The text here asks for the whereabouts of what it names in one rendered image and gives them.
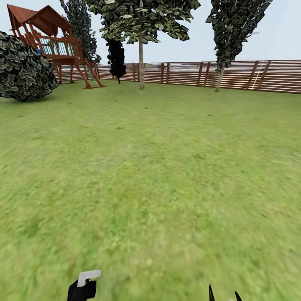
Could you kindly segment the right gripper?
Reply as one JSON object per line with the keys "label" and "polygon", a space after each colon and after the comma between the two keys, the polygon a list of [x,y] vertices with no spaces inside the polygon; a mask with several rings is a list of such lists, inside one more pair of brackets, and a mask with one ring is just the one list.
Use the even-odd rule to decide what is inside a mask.
{"label": "right gripper", "polygon": [[[235,295],[237,297],[237,301],[242,301],[238,293],[235,293]],[[209,285],[209,301],[215,301],[211,285]]]}

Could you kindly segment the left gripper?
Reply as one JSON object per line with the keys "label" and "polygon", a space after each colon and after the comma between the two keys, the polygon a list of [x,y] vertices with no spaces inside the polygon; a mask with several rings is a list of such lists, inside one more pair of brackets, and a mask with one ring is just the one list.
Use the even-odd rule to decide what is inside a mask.
{"label": "left gripper", "polygon": [[77,287],[77,283],[71,284],[68,289],[67,301],[76,294],[82,294],[85,301],[89,298],[94,298],[96,294],[97,281],[86,280],[86,284],[82,287]]}

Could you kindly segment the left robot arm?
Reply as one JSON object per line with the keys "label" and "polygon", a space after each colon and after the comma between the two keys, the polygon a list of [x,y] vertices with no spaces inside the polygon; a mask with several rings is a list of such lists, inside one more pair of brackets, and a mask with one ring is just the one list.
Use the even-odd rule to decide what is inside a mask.
{"label": "left robot arm", "polygon": [[97,281],[90,281],[89,279],[97,278],[100,275],[100,270],[80,273],[77,283],[69,286],[67,301],[87,301],[89,298],[94,298]]}

